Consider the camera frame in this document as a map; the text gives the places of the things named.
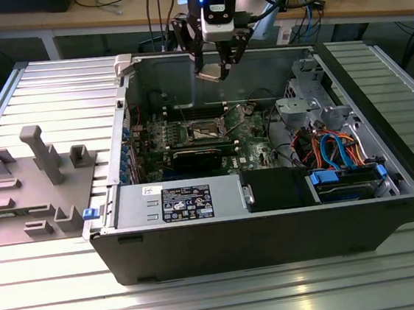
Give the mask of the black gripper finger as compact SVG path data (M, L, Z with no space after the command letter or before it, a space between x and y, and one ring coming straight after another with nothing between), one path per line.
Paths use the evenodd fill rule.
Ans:
M217 41L217 52L220 55L220 80L224 80L241 59L252 37L253 29L242 28L234 31L234 36L228 41Z
M180 49L189 54L194 61L194 73L199 74L204 62L201 25L190 14L178 13L172 19L172 26Z

